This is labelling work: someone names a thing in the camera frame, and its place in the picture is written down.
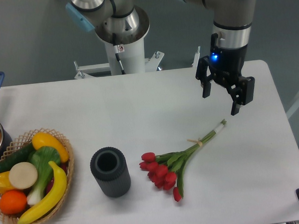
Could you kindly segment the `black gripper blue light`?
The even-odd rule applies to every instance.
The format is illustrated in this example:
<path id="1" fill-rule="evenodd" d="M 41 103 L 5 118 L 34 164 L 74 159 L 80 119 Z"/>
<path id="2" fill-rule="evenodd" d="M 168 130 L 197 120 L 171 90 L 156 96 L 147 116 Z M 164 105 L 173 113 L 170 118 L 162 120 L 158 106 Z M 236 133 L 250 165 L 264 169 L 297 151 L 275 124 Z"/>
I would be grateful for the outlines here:
<path id="1" fill-rule="evenodd" d="M 201 82 L 202 98 L 210 96 L 211 81 L 227 88 L 233 100 L 231 115 L 235 116 L 241 106 L 253 100 L 255 80 L 254 77 L 243 77 L 241 73 L 247 45 L 234 49 L 223 48 L 217 44 L 219 40 L 219 34 L 212 34 L 210 55 L 198 60 L 195 78 Z"/>

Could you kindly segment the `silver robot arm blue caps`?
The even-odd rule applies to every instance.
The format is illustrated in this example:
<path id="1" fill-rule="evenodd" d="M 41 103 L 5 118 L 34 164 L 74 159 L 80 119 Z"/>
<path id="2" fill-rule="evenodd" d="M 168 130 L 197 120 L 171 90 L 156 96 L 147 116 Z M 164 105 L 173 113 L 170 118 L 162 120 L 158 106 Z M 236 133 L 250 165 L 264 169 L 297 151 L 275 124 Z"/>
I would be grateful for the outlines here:
<path id="1" fill-rule="evenodd" d="M 210 54 L 195 62 L 202 96 L 210 95 L 211 82 L 227 90 L 233 100 L 231 114 L 253 99 L 255 80 L 241 73 L 256 0 L 180 0 L 202 5 L 214 14 Z M 144 55 L 150 23 L 135 0 L 70 0 L 65 7 L 76 25 L 95 31 L 103 41 L 112 75 L 144 73 L 151 68 Z"/>

